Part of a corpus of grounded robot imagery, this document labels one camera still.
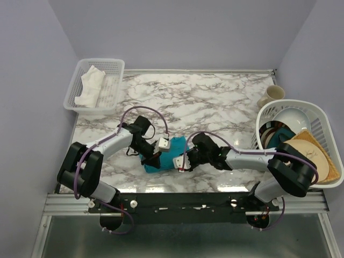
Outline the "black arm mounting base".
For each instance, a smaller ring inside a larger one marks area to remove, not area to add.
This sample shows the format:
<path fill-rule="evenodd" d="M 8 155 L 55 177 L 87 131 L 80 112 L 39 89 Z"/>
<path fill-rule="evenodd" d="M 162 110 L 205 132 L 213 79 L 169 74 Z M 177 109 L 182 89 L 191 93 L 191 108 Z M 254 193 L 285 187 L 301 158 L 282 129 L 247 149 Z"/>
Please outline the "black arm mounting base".
<path fill-rule="evenodd" d="M 267 228 L 269 215 L 279 211 L 249 192 L 122 193 L 109 204 L 89 203 L 90 213 L 100 214 L 100 224 L 111 231 L 120 226 L 148 224 L 249 224 Z"/>

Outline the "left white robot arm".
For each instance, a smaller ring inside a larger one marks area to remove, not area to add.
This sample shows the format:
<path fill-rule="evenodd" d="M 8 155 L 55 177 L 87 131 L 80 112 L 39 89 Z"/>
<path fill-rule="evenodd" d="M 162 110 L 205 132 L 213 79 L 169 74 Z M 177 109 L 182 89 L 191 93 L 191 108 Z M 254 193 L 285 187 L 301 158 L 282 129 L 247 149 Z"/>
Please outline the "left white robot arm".
<path fill-rule="evenodd" d="M 131 148 L 142 156 L 142 165 L 161 167 L 162 152 L 170 149 L 168 138 L 149 143 L 144 138 L 152 124 L 139 116 L 134 123 L 123 123 L 119 132 L 109 134 L 97 141 L 73 143 L 66 154 L 57 175 L 57 182 L 74 191 L 77 198 L 97 199 L 107 212 L 114 212 L 120 203 L 120 191 L 101 181 L 103 161 L 116 152 Z"/>

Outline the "teal t shirt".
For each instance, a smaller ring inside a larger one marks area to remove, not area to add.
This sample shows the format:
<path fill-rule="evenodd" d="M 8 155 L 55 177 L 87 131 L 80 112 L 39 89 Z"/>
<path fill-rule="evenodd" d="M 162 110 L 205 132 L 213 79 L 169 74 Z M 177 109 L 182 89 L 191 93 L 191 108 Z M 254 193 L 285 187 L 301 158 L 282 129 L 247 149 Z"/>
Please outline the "teal t shirt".
<path fill-rule="evenodd" d="M 160 156 L 160 168 L 144 165 L 144 170 L 148 174 L 159 173 L 166 170 L 174 169 L 173 159 L 182 155 L 186 144 L 185 136 L 173 137 L 170 139 L 169 152 L 163 152 Z"/>

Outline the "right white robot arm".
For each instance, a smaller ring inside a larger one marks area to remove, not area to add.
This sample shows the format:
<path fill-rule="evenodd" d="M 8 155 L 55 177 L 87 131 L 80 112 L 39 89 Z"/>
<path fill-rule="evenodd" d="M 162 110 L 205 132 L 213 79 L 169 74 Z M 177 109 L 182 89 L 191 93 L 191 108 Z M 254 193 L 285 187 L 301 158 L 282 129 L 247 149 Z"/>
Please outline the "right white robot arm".
<path fill-rule="evenodd" d="M 218 146 L 214 133 L 196 132 L 188 137 L 193 148 L 185 148 L 179 170 L 192 171 L 201 164 L 218 170 L 251 169 L 271 173 L 266 181 L 256 183 L 247 197 L 248 206 L 255 211 L 285 194 L 305 197 L 309 187 L 319 179 L 317 166 L 289 144 L 270 149 L 236 149 L 229 142 Z"/>

